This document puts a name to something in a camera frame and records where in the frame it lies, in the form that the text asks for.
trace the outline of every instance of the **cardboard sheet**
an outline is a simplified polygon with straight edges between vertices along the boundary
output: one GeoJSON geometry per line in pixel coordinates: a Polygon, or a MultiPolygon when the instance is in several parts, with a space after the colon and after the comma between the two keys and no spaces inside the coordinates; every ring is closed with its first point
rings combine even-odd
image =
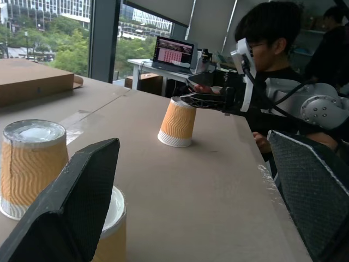
{"type": "MultiPolygon", "coordinates": [[[[98,123],[83,127],[70,156],[120,139],[115,185],[127,201],[127,261],[311,262],[244,118],[199,109],[192,145],[169,147],[157,138],[169,99],[84,80],[78,96],[0,109],[0,129],[84,110],[67,123],[98,123]]],[[[0,244],[14,225],[0,216],[0,244]]]]}

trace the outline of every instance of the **white desk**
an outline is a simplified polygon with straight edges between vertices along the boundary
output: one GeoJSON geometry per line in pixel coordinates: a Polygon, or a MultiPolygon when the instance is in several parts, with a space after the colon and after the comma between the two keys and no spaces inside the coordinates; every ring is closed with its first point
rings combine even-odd
{"type": "Polygon", "coordinates": [[[174,73],[158,68],[152,67],[152,62],[150,59],[129,59],[127,62],[133,64],[133,82],[132,82],[132,89],[137,90],[138,86],[138,74],[139,70],[141,68],[141,64],[144,62],[142,66],[142,71],[149,72],[157,75],[161,75],[163,77],[163,87],[161,90],[161,95],[165,96],[165,90],[166,90],[166,81],[167,79],[174,79],[179,82],[185,82],[185,79],[187,79],[189,76],[180,74],[180,73],[174,73]]]}

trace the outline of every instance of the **upside-down paper cup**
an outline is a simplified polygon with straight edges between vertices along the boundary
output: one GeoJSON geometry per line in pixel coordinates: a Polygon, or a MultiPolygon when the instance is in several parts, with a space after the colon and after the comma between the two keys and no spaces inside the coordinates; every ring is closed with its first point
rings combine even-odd
{"type": "Polygon", "coordinates": [[[0,211],[19,220],[68,162],[67,135],[60,124],[23,120],[5,127],[0,211]]]}
{"type": "Polygon", "coordinates": [[[102,234],[92,262],[126,262],[126,204],[122,192],[115,186],[102,234]]]}
{"type": "Polygon", "coordinates": [[[158,139],[168,146],[187,147],[191,145],[196,108],[172,97],[158,139]]]}

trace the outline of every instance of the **hand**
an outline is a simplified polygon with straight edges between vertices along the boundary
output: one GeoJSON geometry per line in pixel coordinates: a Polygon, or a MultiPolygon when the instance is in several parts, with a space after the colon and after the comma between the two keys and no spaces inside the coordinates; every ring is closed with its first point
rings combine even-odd
{"type": "Polygon", "coordinates": [[[272,151],[268,139],[258,132],[252,133],[254,139],[256,140],[257,146],[262,154],[269,153],[272,151]]]}
{"type": "Polygon", "coordinates": [[[323,133],[323,132],[319,132],[319,133],[313,133],[313,134],[308,134],[306,135],[307,138],[314,140],[318,143],[321,143],[325,146],[328,146],[329,148],[331,148],[333,151],[337,148],[338,143],[336,140],[334,140],[332,137],[330,137],[329,135],[323,133]]]}
{"type": "Polygon", "coordinates": [[[212,91],[212,88],[210,88],[209,86],[196,85],[194,86],[194,90],[198,93],[220,94],[219,91],[212,91]]]}

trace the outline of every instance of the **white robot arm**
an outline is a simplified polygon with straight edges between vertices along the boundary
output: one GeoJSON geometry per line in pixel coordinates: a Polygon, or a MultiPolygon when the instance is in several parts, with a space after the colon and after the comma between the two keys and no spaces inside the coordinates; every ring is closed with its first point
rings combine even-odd
{"type": "Polygon", "coordinates": [[[231,56],[237,72],[205,72],[189,77],[196,84],[222,86],[220,94],[191,93],[181,99],[197,108],[241,114],[253,106],[265,114],[289,117],[325,130],[343,125],[349,128],[349,99],[339,97],[331,85],[267,79],[264,86],[258,86],[252,50],[246,39],[237,43],[231,56]],[[254,101],[256,96],[262,104],[254,101]]]}

